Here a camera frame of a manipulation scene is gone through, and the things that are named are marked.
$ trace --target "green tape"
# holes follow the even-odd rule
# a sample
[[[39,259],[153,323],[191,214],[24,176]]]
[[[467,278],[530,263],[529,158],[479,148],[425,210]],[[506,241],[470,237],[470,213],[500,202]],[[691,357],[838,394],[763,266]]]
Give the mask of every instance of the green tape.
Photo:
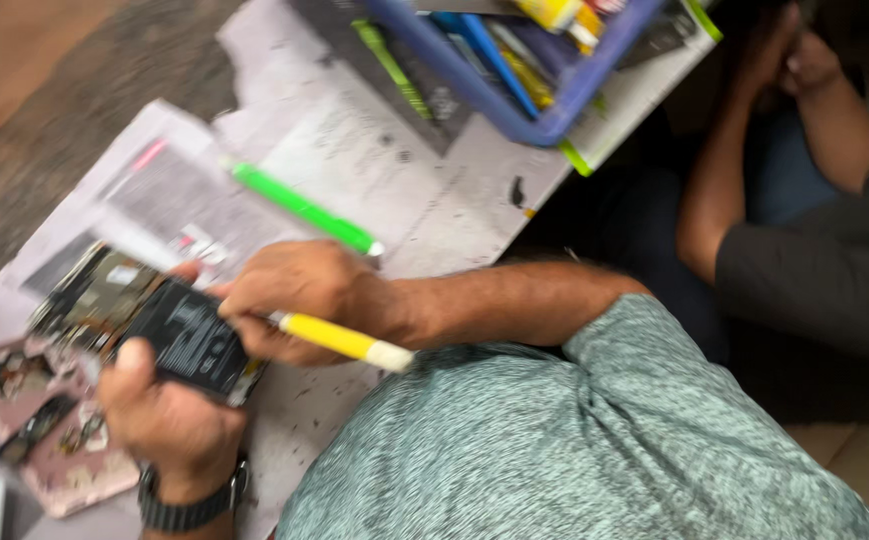
[[[684,0],[684,3],[688,5],[694,18],[697,19],[697,23],[711,36],[711,39],[715,43],[724,38],[724,34],[721,33],[721,30],[717,30],[715,23],[711,22],[711,19],[708,19],[708,14],[704,12],[704,7],[698,4],[697,0]]]
[[[558,143],[557,147],[558,150],[564,153],[564,157],[568,159],[568,162],[574,167],[574,170],[581,176],[588,177],[595,172],[594,169],[589,167],[588,163],[585,162],[584,157],[582,158],[581,154],[577,153],[577,150],[574,148],[571,141],[564,139]]]

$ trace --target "green tool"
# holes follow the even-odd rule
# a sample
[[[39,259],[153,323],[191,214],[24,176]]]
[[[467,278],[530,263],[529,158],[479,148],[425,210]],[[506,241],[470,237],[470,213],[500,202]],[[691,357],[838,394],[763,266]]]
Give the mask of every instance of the green tool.
[[[425,100],[421,99],[421,93],[418,92],[410,80],[407,80],[404,71],[401,70],[401,67],[394,60],[391,52],[387,50],[384,36],[380,34],[380,31],[368,22],[367,19],[356,19],[351,22],[351,26],[357,30],[358,35],[361,36],[361,41],[364,41],[364,44],[378,57],[378,61],[387,70],[387,74],[391,76],[394,84],[398,85],[398,89],[401,90],[401,94],[407,100],[407,103],[411,104],[418,115],[425,120],[434,118],[430,108],[425,104]]]
[[[366,230],[308,201],[259,168],[229,158],[224,158],[221,166],[230,171],[235,180],[249,190],[255,191],[268,201],[318,227],[355,251],[371,257],[384,253],[384,245],[374,240]]]

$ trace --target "smartphone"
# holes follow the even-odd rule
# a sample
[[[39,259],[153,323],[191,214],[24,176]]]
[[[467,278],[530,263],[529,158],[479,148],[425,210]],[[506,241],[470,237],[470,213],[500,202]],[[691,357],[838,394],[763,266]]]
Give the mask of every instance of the smartphone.
[[[129,338],[154,347],[158,376],[243,405],[263,372],[217,316],[220,300],[104,242],[95,243],[35,311],[33,336],[114,361]]]

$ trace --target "black battery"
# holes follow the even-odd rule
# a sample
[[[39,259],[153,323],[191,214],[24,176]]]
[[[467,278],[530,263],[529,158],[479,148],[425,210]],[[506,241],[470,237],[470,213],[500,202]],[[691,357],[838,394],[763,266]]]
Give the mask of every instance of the black battery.
[[[141,306],[121,343],[146,338],[154,347],[160,378],[224,401],[249,359],[235,331],[217,316],[219,304],[170,278]]]

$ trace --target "disassembled phone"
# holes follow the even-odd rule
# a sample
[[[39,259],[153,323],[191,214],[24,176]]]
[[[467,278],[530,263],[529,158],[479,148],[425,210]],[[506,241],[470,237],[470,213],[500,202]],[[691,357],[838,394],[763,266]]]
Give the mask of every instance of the disassembled phone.
[[[154,347],[159,377],[197,388],[231,407],[243,405],[263,372],[234,330],[217,316],[220,301],[104,242],[89,249],[30,320],[33,336],[113,362],[128,338]]]
[[[0,463],[52,517],[130,489],[140,471],[112,440],[75,351],[37,337],[0,345]]]

